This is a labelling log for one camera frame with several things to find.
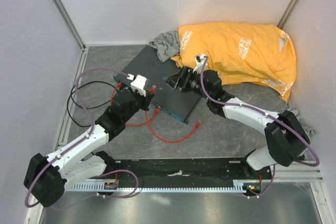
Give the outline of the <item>dark grey network switch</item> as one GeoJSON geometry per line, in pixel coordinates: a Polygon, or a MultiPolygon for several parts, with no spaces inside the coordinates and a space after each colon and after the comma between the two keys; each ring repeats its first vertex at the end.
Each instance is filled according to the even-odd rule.
{"type": "Polygon", "coordinates": [[[156,86],[155,96],[151,100],[153,105],[160,106],[161,111],[177,120],[188,123],[188,118],[201,96],[193,92],[184,93],[174,90],[165,82],[166,77],[179,71],[174,61],[161,62],[157,56],[157,50],[145,46],[122,71],[148,78],[149,83],[156,86]]]}

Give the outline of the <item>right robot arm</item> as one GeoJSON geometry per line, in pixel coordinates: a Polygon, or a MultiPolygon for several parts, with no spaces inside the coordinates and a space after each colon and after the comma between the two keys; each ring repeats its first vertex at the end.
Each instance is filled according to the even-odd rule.
{"type": "Polygon", "coordinates": [[[207,99],[206,105],[212,113],[250,126],[265,136],[267,145],[248,153],[240,166],[240,172],[245,178],[254,178],[266,166],[290,166],[298,161],[310,144],[293,112],[266,111],[241,101],[224,90],[222,81],[214,70],[199,74],[183,67],[164,81],[174,90],[201,95],[207,99]]]}

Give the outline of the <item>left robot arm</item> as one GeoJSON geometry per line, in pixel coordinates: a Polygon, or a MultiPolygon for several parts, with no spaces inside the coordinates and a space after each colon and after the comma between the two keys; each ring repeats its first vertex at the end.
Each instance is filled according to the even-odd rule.
{"type": "Polygon", "coordinates": [[[79,137],[46,156],[35,154],[29,161],[24,178],[24,186],[28,190],[26,207],[32,207],[30,196],[34,196],[43,207],[50,207],[76,183],[91,177],[111,178],[115,173],[115,165],[111,163],[113,158],[102,152],[86,161],[82,158],[118,136],[139,110],[149,109],[154,96],[154,88],[118,91],[111,105],[79,137]]]}

